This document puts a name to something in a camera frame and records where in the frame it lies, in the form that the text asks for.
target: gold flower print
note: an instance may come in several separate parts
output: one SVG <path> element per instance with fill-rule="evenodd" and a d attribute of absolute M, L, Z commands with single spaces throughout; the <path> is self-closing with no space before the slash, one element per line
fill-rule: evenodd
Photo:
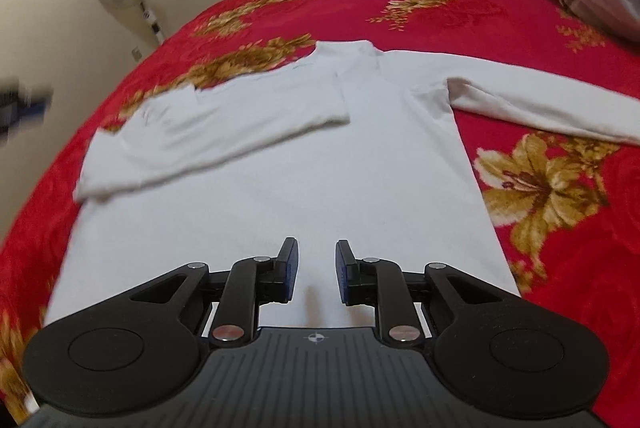
<path fill-rule="evenodd" d="M 389 29 L 403 31 L 404 25 L 409 20 L 409 16 L 413 11 L 439 7 L 452 1 L 453 0 L 391 0 L 382 11 L 383 16 L 370 18 L 368 21 L 371 23 L 390 21 L 391 25 Z"/>
<path fill-rule="evenodd" d="M 585 47 L 604 47 L 606 45 L 604 36 L 595 27 L 585 24 L 562 9 L 558 9 L 558 12 L 561 18 L 574 23 L 571 26 L 556 26 L 556 30 L 562 36 L 572 38 L 565 46 L 574 53 L 583 50 Z"/>
<path fill-rule="evenodd" d="M 549 158 L 548 148 L 565 154 Z M 511 262 L 521 292 L 546 280 L 540 251 L 549 234 L 569 229 L 607 205 L 600 170 L 616 145 L 537 132 L 518 141 L 511 154 L 478 149 L 474 167 L 488 186 L 482 192 L 492 223 L 513 226 L 511 245 L 529 262 Z M 593 181 L 585 184 L 581 176 Z"/>
<path fill-rule="evenodd" d="M 4 395 L 4 404 L 11 416 L 21 423 L 29 416 L 24 406 L 24 400 L 30 392 L 27 384 L 20 375 L 24 347 L 37 329 L 31 329 L 27 336 L 22 337 L 20 324 L 12 327 L 9 315 L 2 312 L 0 324 L 0 392 Z"/>
<path fill-rule="evenodd" d="M 250 72 L 264 72 L 276 68 L 298 48 L 311 47 L 316 42 L 310 34 L 305 34 L 293 40 L 274 38 L 266 44 L 261 41 L 241 46 L 237 51 L 218 56 L 208 62 L 196 64 L 188 72 L 165 85 L 156 85 L 149 90 L 139 90 L 124 104 L 118 114 L 119 122 L 111 124 L 105 129 L 110 132 L 118 131 L 124 121 L 129 119 L 140 105 L 148 98 L 162 94 L 168 90 L 191 84 L 196 88 L 207 88 L 217 85 L 240 74 Z"/>
<path fill-rule="evenodd" d="M 196 36 L 209 34 L 214 37 L 229 36 L 251 25 L 251 23 L 242 20 L 243 16 L 250 15 L 261 7 L 288 1 L 290 0 L 251 0 L 246 4 L 242 4 L 240 7 L 211 17 L 206 24 L 196 29 L 194 34 Z"/>

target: white wall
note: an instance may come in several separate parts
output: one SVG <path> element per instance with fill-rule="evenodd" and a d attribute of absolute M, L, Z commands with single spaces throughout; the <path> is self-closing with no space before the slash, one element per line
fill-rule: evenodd
<path fill-rule="evenodd" d="M 219 0 L 148 0 L 170 34 Z M 130 71 L 153 36 L 136 8 L 107 12 L 97 0 L 0 0 L 0 78 L 50 85 L 44 123 L 0 144 L 0 238 L 34 184 L 78 126 Z"/>

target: bed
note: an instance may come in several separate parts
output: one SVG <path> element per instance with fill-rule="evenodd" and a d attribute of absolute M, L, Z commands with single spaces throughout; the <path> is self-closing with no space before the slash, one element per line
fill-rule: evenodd
<path fill-rule="evenodd" d="M 187 77 L 198 88 L 213 87 L 306 56 L 316 40 L 361 39 L 380 50 L 535 68 L 640 99 L 638 47 L 583 24 L 554 0 L 224 0 L 212 6 L 127 76 L 78 129 L 5 240 L 0 392 L 14 418 L 27 415 L 21 358 L 60 273 L 79 212 L 72 191 L 95 131 L 118 130 L 143 101 Z M 464 112 L 455 117 L 520 293 L 599 335 L 611 370 L 595 411 L 613 428 L 640 426 L 640 149 Z M 556 158 L 568 168 L 553 169 Z M 513 167 L 526 193 L 514 188 L 507 170 Z M 502 179 L 483 177 L 483 170 Z"/>

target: white long-sleeve shirt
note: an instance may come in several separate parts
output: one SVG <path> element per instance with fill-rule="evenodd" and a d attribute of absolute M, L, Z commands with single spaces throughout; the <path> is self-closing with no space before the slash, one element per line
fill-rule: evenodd
<path fill-rule="evenodd" d="M 452 108 L 640 144 L 640 102 L 593 85 L 466 56 L 319 42 L 277 71 L 169 92 L 119 134 L 98 133 L 47 321 L 188 262 L 215 271 L 275 256 L 286 236 L 300 245 L 294 299 L 263 306 L 261 324 L 372 324 L 370 308 L 340 303 L 342 238 L 357 258 L 414 272 L 445 262 L 517 293 Z"/>

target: silver bolt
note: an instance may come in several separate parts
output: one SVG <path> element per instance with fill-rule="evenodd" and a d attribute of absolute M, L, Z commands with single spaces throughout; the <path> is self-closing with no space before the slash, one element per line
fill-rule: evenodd
<path fill-rule="evenodd" d="M 244 336 L 244 329 L 237 325 L 220 325 L 211 334 L 221 342 L 234 342 Z"/>
<path fill-rule="evenodd" d="M 389 329 L 389 335 L 396 342 L 414 342 L 420 337 L 420 329 L 411 325 L 398 325 Z"/>

